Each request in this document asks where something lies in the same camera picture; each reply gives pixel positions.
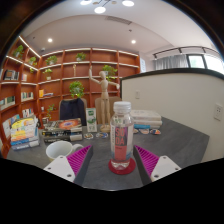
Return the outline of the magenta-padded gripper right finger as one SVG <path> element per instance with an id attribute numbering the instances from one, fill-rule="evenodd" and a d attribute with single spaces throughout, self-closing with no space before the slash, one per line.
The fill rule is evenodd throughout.
<path id="1" fill-rule="evenodd" d="M 168 156 L 157 156 L 137 145 L 133 147 L 133 155 L 144 185 L 180 170 L 180 167 Z"/>

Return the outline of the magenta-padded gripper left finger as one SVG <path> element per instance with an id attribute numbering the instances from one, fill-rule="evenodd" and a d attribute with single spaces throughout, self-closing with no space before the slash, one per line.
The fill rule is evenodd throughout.
<path id="1" fill-rule="evenodd" d="M 75 144 L 73 149 L 73 153 L 68 156 L 58 156 L 44 170 L 81 186 L 93 156 L 93 146 Z"/>

